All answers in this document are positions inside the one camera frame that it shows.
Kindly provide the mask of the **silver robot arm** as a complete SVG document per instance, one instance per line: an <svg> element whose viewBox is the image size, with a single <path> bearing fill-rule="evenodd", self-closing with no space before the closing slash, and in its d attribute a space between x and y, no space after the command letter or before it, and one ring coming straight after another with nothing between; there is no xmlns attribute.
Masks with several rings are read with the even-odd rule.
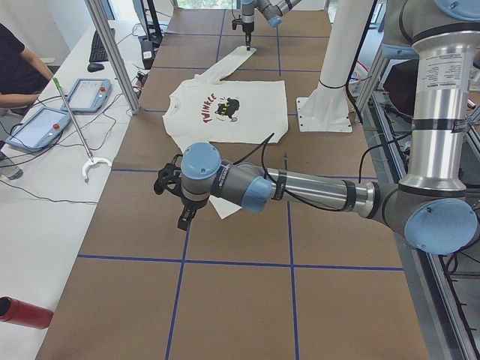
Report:
<svg viewBox="0 0 480 360"><path fill-rule="evenodd" d="M250 51L251 38L255 29L255 10L263 15L271 27L276 28L281 24L283 16L300 2L301 0L281 0L274 4L269 0L241 1L241 15L232 20L232 29L236 30L237 26L241 26L246 49Z"/></svg>
<svg viewBox="0 0 480 360"><path fill-rule="evenodd" d="M458 178L467 130L470 68L479 45L477 1L390 1L385 45L411 46L419 67L407 174L397 184L297 174L221 159L204 142L190 145L174 173L186 230L210 195L260 212L269 200L293 200L327 212L356 212L385 224L414 248L437 255L474 241L479 221Z"/></svg>

